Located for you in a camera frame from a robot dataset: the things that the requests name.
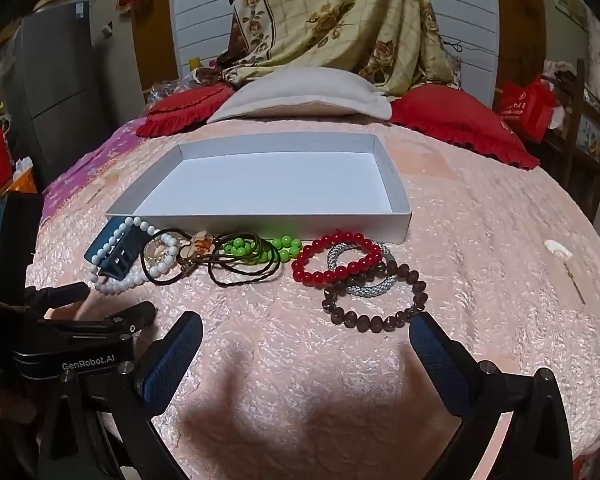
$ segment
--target white box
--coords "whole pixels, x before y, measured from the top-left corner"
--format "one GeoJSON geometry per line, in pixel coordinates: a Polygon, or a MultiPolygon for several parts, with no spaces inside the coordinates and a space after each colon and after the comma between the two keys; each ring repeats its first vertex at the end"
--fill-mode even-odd
{"type": "Polygon", "coordinates": [[[175,146],[106,212],[193,234],[250,231],[311,240],[335,229],[402,243],[409,201],[380,140],[290,132],[175,146]]]}

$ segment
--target floral blanket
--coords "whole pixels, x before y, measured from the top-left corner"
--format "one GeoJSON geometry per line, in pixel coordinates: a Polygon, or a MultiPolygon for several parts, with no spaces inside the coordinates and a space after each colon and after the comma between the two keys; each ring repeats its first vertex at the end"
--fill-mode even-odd
{"type": "Polygon", "coordinates": [[[230,0],[228,50],[204,82],[241,85],[279,66],[328,66],[400,96],[425,81],[450,82],[429,0],[230,0]]]}

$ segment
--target red pillow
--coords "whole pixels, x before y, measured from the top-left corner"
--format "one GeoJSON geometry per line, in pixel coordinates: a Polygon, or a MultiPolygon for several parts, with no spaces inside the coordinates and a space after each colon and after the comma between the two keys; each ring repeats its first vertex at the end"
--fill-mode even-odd
{"type": "Polygon", "coordinates": [[[471,95],[447,86],[427,84],[391,103],[390,121],[511,166],[532,170],[538,159],[527,153],[518,136],[493,111],[471,95]]]}
{"type": "Polygon", "coordinates": [[[206,121],[235,93],[223,84],[201,86],[172,94],[158,101],[136,131],[139,137],[161,137],[179,132],[193,123],[206,121]]]}

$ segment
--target pink bedspread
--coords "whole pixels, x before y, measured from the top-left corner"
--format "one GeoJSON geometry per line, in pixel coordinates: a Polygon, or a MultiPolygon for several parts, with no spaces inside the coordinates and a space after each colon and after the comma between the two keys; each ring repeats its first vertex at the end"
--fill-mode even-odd
{"type": "MultiPolygon", "coordinates": [[[[384,142],[413,209],[407,241],[391,249],[426,280],[427,309],[477,359],[508,372],[551,367],[574,456],[600,439],[600,238],[592,225],[543,170],[516,170],[398,126],[232,120],[149,139],[112,161],[42,227],[29,283],[86,280],[82,254],[104,211],[176,143],[299,130],[369,132],[384,142]],[[584,303],[547,239],[573,253],[584,303]]],[[[200,313],[202,347],[154,419],[192,478],[422,478],[457,421],[411,351],[408,330],[373,335],[332,325],[322,293],[298,286],[290,270],[270,283],[220,289],[199,269],[172,286],[145,285],[115,298],[94,292],[77,315],[93,319],[151,300],[154,335],[162,336],[184,310],[200,313]]],[[[380,298],[346,297],[339,305],[387,315],[410,299],[395,286],[380,298]]],[[[141,347],[151,337],[144,332],[141,347]]]]}

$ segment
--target red bag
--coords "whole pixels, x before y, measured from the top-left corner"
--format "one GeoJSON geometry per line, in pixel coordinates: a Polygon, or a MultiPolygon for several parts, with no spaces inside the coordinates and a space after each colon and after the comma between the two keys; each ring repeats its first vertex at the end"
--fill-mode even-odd
{"type": "Polygon", "coordinates": [[[540,142],[554,113],[555,95],[536,77],[526,88],[505,81],[500,117],[522,139],[540,142]]]}

